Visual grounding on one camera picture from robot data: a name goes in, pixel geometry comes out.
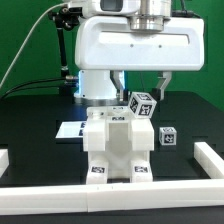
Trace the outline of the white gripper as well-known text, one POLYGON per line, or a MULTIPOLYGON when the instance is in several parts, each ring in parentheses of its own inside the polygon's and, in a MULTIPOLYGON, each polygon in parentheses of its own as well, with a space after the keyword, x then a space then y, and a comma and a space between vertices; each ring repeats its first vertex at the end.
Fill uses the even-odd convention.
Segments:
POLYGON ((81 10, 75 64, 84 70, 111 70, 120 102, 128 100, 128 90, 119 70, 161 71, 152 95, 162 101, 170 71, 203 66, 203 34, 202 19, 171 15, 171 0, 88 0, 81 10))

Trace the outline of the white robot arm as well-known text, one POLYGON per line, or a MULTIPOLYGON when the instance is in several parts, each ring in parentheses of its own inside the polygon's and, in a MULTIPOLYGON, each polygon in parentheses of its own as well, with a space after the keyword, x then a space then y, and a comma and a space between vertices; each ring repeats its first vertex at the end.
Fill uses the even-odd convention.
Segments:
POLYGON ((159 98, 174 71, 204 64, 204 21, 172 0, 65 0, 81 12, 75 64, 78 102, 115 104, 126 98, 127 71, 156 71, 159 98))

